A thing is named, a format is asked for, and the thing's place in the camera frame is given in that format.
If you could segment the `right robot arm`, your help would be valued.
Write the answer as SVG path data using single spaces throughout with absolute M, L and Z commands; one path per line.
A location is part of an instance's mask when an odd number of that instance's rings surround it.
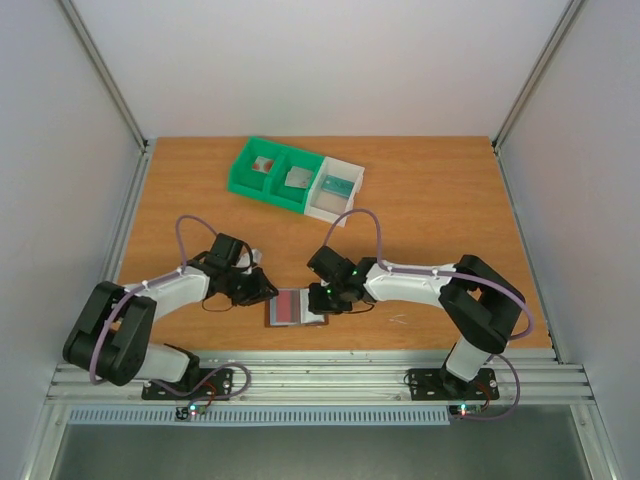
M 355 264 L 328 246 L 307 263 L 320 279 L 309 285 L 309 310 L 319 315 L 352 313 L 364 303 L 401 301 L 446 312 L 460 333 L 438 373 L 446 398 L 473 389 L 481 367 L 504 352 L 525 297 L 480 258 L 465 255 L 454 264 L 419 267 L 365 257 Z

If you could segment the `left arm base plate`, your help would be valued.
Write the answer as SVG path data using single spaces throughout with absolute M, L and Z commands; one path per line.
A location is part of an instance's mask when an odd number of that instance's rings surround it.
M 205 368 L 196 376 L 197 389 L 189 390 L 185 383 L 166 383 L 167 388 L 157 382 L 142 387 L 141 398 L 146 401 L 186 401 L 200 397 L 226 400 L 235 385 L 232 368 L 221 368 L 213 374 L 213 369 Z

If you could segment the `brown leather card holder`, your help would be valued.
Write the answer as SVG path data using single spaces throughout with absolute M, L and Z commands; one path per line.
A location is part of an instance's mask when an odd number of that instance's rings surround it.
M 329 321 L 327 315 L 314 315 L 308 310 L 308 288 L 297 289 L 300 293 L 300 322 L 296 325 L 289 326 L 270 326 L 269 325 L 269 302 L 266 304 L 266 326 L 270 328 L 284 327 L 307 327 L 326 325 Z

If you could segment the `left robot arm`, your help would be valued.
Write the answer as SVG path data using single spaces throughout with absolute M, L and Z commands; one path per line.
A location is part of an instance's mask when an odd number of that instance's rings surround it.
M 246 242 L 219 234 L 209 250 L 166 275 L 96 285 L 64 343 L 63 359 L 87 371 L 93 383 L 158 380 L 177 397 L 192 397 L 202 381 L 195 356 L 151 343 L 151 331 L 157 320 L 215 295 L 246 307 L 271 300 L 278 290 Z

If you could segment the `white floral card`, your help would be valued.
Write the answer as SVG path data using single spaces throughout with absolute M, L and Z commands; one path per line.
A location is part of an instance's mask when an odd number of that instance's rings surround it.
M 313 177 L 313 171 L 293 166 L 286 174 L 284 185 L 289 188 L 306 189 Z

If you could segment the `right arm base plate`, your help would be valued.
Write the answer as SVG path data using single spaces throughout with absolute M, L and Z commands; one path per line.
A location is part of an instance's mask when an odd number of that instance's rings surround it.
M 412 368 L 406 371 L 405 385 L 413 401 L 498 400 L 500 393 L 495 372 L 481 368 L 466 382 L 444 368 Z

